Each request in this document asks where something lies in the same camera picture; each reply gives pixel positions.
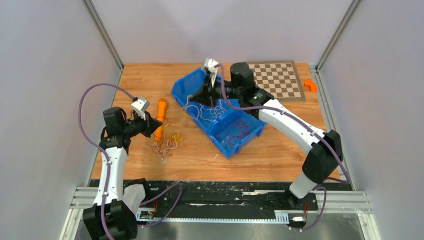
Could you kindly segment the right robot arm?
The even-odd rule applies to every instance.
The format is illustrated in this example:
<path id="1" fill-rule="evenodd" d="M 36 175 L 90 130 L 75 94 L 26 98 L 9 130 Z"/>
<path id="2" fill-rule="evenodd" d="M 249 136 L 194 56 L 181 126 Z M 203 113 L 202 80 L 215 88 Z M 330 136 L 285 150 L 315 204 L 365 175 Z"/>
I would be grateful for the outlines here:
<path id="1" fill-rule="evenodd" d="M 256 84 L 254 72 L 246 62 L 231 65 L 229 81 L 218 74 L 222 67 L 215 59 L 207 58 L 201 68 L 205 72 L 204 82 L 189 100 L 209 107 L 223 100 L 230 108 L 244 111 L 294 141 L 306 153 L 306 159 L 300 175 L 286 190 L 285 201 L 290 208 L 298 209 L 310 191 L 343 165 L 340 134 L 314 127 L 289 111 Z"/>

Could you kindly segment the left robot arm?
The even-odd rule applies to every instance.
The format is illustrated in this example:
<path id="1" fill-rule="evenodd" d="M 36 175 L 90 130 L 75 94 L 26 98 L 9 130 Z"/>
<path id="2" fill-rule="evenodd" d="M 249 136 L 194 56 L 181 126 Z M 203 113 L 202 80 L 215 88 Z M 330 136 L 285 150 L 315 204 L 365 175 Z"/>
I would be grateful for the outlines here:
<path id="1" fill-rule="evenodd" d="M 149 112 L 126 118 L 120 107 L 103 111 L 105 127 L 100 136 L 101 176 L 93 205 L 83 210 L 82 220 L 93 240 L 133 240 L 138 234 L 135 214 L 138 206 L 147 207 L 153 193 L 137 183 L 124 191 L 123 174 L 129 156 L 131 138 L 142 134 L 149 138 L 162 126 Z"/>

